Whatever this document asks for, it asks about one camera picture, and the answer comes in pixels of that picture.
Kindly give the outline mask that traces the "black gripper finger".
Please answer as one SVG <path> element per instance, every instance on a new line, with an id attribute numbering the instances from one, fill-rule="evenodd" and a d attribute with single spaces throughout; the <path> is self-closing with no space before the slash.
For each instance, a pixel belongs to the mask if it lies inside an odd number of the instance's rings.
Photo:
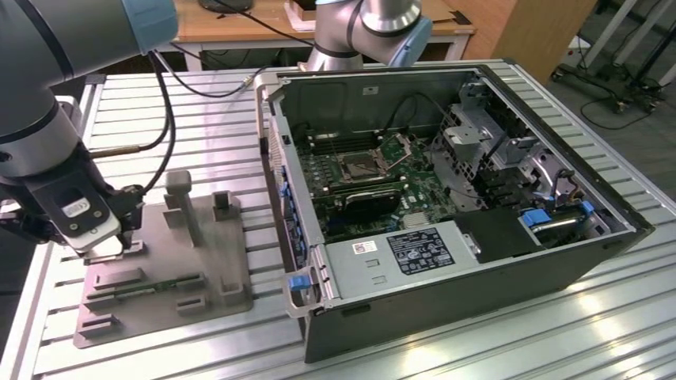
<path id="1" fill-rule="evenodd" d="M 143 202 L 137 199 L 126 200 L 115 206 L 115 217 L 119 221 L 117 239 L 122 245 L 122 250 L 130 248 L 133 231 L 142 225 L 142 207 Z"/>
<path id="2" fill-rule="evenodd" d="M 1 228 L 34 244 L 61 243 L 61 235 L 42 215 L 29 214 L 13 201 L 1 202 Z"/>

